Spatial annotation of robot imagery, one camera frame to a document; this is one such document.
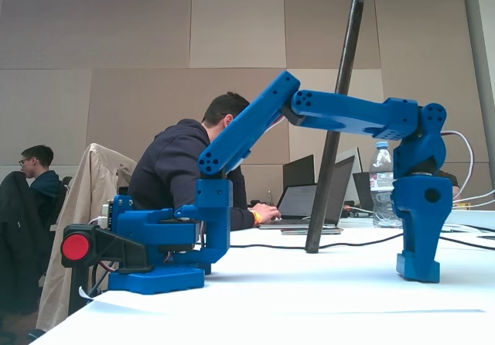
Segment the person's typing hand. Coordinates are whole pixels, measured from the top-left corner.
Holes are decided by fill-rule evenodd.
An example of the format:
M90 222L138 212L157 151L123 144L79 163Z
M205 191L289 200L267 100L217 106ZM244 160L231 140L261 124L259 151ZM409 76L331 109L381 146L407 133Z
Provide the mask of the person's typing hand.
M277 207L266 203L257 203L251 208L256 224L271 223L274 219L280 218L281 214Z

